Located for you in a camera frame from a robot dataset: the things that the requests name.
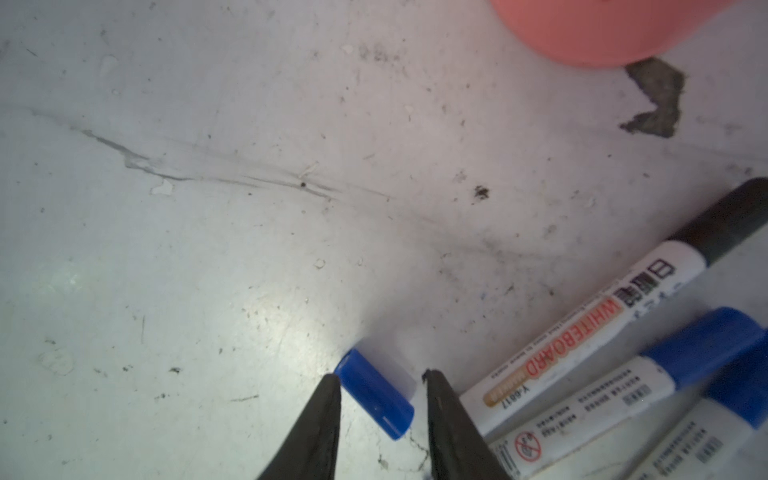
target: black stain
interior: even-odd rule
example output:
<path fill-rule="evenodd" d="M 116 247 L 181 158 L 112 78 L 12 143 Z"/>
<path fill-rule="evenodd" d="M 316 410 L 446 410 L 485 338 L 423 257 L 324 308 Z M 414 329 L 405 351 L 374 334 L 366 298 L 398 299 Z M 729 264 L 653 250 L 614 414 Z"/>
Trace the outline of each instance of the black stain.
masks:
<path fill-rule="evenodd" d="M 648 100 L 656 105 L 656 110 L 639 113 L 619 128 L 631 134 L 639 131 L 662 138 L 672 137 L 681 115 L 680 95 L 685 86 L 683 72 L 658 58 L 637 61 L 624 69 Z"/>
<path fill-rule="evenodd" d="M 483 187 L 482 185 L 475 187 L 475 198 L 478 200 L 485 200 L 490 196 L 490 194 L 491 191 L 488 189 L 488 187 Z"/>

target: pink bowl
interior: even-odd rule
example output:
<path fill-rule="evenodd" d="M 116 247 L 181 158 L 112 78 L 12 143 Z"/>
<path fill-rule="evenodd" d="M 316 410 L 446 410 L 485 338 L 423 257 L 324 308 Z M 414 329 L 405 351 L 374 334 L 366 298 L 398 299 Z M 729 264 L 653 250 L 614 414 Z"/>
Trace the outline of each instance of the pink bowl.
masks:
<path fill-rule="evenodd" d="M 491 0 L 504 23 L 539 53 L 579 67 L 652 57 L 736 0 Z"/>

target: blue marker cap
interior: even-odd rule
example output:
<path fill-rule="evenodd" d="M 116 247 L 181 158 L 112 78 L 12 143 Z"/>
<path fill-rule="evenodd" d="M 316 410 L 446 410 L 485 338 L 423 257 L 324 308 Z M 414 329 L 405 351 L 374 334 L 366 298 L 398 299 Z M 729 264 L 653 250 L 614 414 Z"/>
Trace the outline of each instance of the blue marker cap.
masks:
<path fill-rule="evenodd" d="M 666 370 L 679 390 L 725 366 L 764 337 L 765 331 L 757 322 L 723 306 L 641 355 Z"/>
<path fill-rule="evenodd" d="M 768 339 L 726 367 L 707 396 L 759 429 L 768 419 Z"/>
<path fill-rule="evenodd" d="M 351 349 L 333 372 L 392 440 L 405 435 L 413 420 L 413 406 L 360 352 Z"/>

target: marker cap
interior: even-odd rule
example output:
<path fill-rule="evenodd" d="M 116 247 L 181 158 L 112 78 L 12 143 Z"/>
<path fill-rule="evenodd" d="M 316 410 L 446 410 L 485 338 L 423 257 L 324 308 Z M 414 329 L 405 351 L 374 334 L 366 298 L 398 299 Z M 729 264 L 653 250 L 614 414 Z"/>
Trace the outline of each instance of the marker cap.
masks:
<path fill-rule="evenodd" d="M 669 240 L 691 245 L 717 262 L 749 235 L 768 223 L 768 178 L 748 180 L 678 230 Z"/>
<path fill-rule="evenodd" d="M 725 366 L 763 338 L 765 330 L 757 322 L 723 306 L 641 355 L 666 370 L 679 390 Z"/>
<path fill-rule="evenodd" d="M 726 367 L 707 396 L 759 429 L 768 419 L 768 338 Z"/>
<path fill-rule="evenodd" d="M 392 440 L 405 435 L 413 421 L 413 406 L 360 352 L 351 349 L 333 372 Z"/>

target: small black speck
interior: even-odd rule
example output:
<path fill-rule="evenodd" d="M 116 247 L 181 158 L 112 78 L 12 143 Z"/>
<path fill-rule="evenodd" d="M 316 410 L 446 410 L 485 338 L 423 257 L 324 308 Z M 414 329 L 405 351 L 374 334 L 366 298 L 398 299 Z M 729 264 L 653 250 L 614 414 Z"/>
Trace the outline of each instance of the small black speck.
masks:
<path fill-rule="evenodd" d="M 482 185 L 478 185 L 475 187 L 475 198 L 479 200 L 485 200 L 490 195 L 491 191 L 488 189 L 488 187 L 483 187 Z"/>

